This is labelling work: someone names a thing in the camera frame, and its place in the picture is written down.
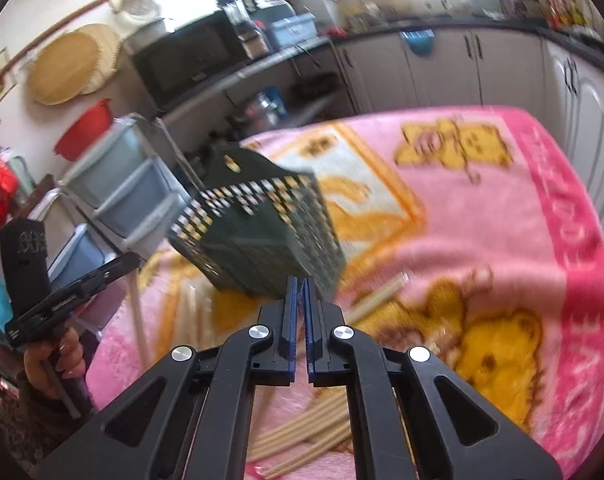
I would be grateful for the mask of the person's left hand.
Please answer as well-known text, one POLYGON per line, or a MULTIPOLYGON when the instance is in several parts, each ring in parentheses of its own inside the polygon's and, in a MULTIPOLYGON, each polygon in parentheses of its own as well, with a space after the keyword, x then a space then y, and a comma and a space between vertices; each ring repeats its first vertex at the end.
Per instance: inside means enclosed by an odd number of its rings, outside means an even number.
POLYGON ((24 371, 30 385, 46 398, 60 400, 59 392, 55 390, 42 365, 51 358, 55 371, 63 379, 75 379, 85 375, 84 346, 74 328, 68 328, 59 339, 32 342, 24 352, 24 371))

